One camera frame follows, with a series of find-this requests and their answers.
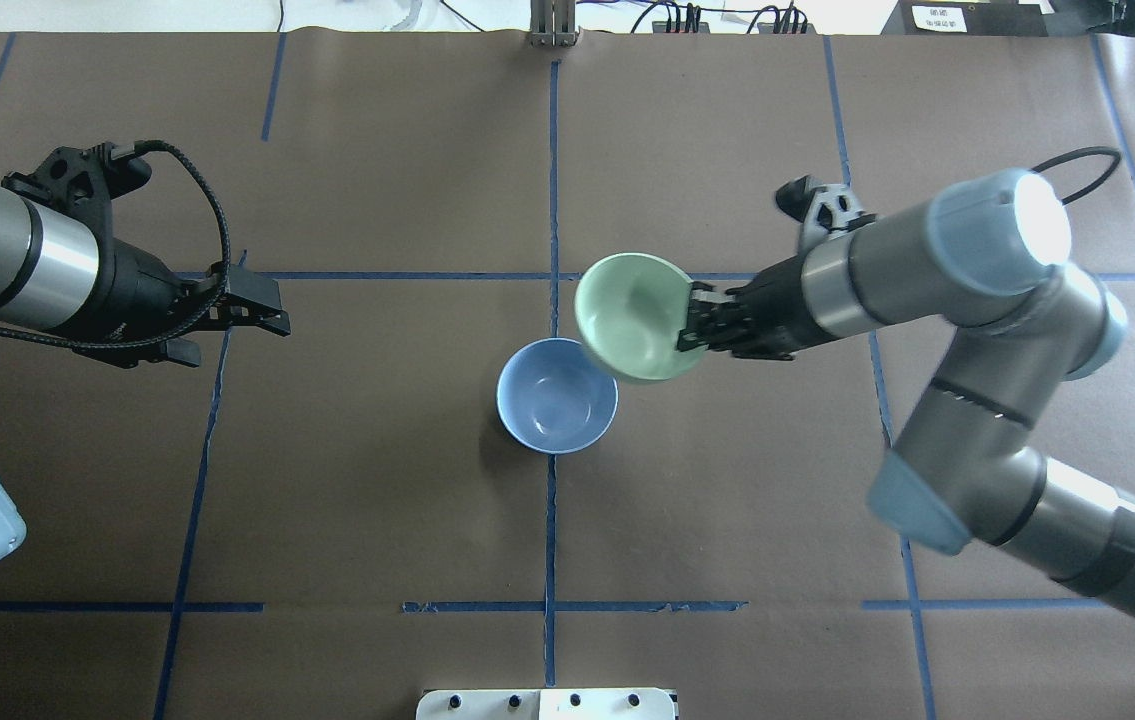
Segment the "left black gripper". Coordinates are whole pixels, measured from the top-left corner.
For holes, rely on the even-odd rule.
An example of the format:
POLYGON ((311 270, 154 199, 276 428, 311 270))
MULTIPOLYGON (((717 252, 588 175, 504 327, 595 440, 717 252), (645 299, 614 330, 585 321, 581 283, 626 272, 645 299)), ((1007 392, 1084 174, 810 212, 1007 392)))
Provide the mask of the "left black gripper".
MULTIPOLYGON (((114 284, 102 305, 102 328, 109 343, 124 343, 160 336, 193 319, 205 316, 205 302, 215 298, 212 329, 257 328, 288 337, 291 318, 281 311, 281 293, 274 278, 252 273, 237 263, 212 263, 205 277, 191 281, 163 261, 118 241, 114 245, 114 284)), ((101 363, 121 369, 146 363, 173 363, 197 368, 202 363, 197 343, 177 336, 143 348, 114 348, 96 351, 101 363)))

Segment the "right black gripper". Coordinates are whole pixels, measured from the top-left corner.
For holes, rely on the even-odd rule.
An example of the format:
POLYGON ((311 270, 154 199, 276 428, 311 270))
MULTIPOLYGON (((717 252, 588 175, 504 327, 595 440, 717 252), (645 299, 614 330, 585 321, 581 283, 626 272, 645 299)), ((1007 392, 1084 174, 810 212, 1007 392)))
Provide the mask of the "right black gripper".
POLYGON ((802 291, 806 259, 794 256, 774 263, 728 292, 692 282, 676 351, 709 348, 741 359, 787 361, 806 348, 818 346, 819 323, 802 291))

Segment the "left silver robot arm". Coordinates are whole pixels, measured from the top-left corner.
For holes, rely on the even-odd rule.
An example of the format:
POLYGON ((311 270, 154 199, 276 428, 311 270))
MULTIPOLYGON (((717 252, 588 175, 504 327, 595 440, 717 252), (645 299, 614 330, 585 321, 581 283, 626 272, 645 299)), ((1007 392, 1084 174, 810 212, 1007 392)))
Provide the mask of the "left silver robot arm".
POLYGON ((0 182, 0 338, 132 369, 197 366, 190 334, 235 327, 292 332, 279 284, 234 263, 227 214, 178 146, 59 146, 35 170, 0 182), (219 258, 197 279, 116 236, 114 202, 148 184, 151 152, 177 160, 212 211, 219 258))

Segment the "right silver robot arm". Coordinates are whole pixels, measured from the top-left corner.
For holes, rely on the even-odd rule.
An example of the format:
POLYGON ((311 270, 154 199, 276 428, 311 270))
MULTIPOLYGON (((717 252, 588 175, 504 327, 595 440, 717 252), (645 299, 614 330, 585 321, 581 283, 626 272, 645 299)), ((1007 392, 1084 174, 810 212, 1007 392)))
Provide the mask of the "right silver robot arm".
POLYGON ((794 258, 745 286, 693 281, 681 351, 790 360, 808 348, 939 316, 955 336, 875 475, 867 503, 914 544, 1002 550, 1135 619, 1135 495, 1029 445, 1062 383, 1098 372, 1128 316, 1071 259, 1063 202, 1039 171, 952 184, 877 218, 843 184, 777 190, 794 258))

